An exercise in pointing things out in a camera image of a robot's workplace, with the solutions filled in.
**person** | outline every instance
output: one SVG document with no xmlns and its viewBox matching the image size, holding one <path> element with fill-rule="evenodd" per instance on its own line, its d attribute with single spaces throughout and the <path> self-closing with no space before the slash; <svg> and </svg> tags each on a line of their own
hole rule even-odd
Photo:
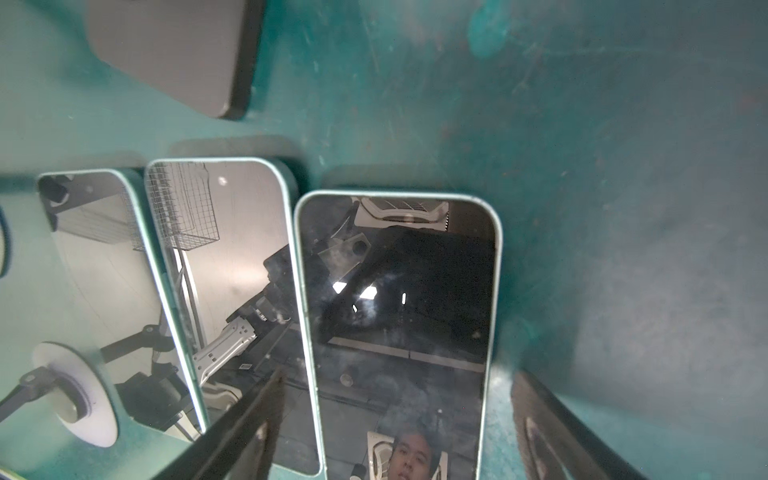
<svg viewBox="0 0 768 480">
<path fill-rule="evenodd" d="M 440 464 L 437 443 L 424 429 L 408 429 L 395 437 L 388 480 L 429 480 Z"/>
</svg>

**wire basket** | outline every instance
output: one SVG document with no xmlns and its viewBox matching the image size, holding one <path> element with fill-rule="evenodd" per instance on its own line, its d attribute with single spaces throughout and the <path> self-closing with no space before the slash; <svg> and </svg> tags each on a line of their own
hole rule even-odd
<svg viewBox="0 0 768 480">
<path fill-rule="evenodd" d="M 166 247 L 192 250 L 219 240 L 204 164 L 163 162 L 147 175 L 150 206 Z"/>
</svg>

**metal bracket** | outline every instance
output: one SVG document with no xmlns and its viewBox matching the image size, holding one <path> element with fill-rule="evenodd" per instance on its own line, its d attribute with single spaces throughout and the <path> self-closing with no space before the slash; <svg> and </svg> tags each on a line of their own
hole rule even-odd
<svg viewBox="0 0 768 480">
<path fill-rule="evenodd" d="M 243 318 L 236 318 L 200 352 L 192 356 L 197 381 L 203 385 L 232 357 L 240 355 L 256 339 L 253 327 Z"/>
</svg>

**hair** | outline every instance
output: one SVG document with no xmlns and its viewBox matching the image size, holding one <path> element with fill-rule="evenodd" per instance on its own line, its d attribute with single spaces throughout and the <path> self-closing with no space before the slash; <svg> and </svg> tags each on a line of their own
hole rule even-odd
<svg viewBox="0 0 768 480">
<path fill-rule="evenodd" d="M 428 430 L 424 425 L 407 425 L 405 428 L 400 429 L 395 440 L 392 442 L 392 454 L 395 454 L 397 445 L 399 445 L 402 437 L 406 435 L 421 435 L 426 440 L 429 449 L 432 450 L 432 458 L 429 460 L 429 477 L 437 472 L 437 468 L 440 466 L 440 455 L 442 455 L 442 448 L 440 442 L 437 439 L 437 435 Z"/>
</svg>

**teal table surface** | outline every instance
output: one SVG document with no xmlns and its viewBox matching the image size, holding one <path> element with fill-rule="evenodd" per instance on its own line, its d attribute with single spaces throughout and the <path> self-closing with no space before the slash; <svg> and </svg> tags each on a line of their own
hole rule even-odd
<svg viewBox="0 0 768 480">
<path fill-rule="evenodd" d="M 222 121 L 96 59 L 84 2 L 0 2 L 0 205 L 16 246 L 0 364 L 18 366 L 1 390 L 31 345 L 78 322 L 30 178 L 278 157 L 304 192 L 459 191 L 498 211 L 482 478 L 525 477 L 509 400 L 521 367 L 649 478 L 768 476 L 768 4 L 267 3 L 250 107 Z M 183 448 L 122 424 L 119 449 L 96 455 L 39 413 L 0 429 L 0 465 L 29 478 L 147 477 Z M 57 442 L 44 462 L 14 456 L 26 429 Z"/>
</svg>

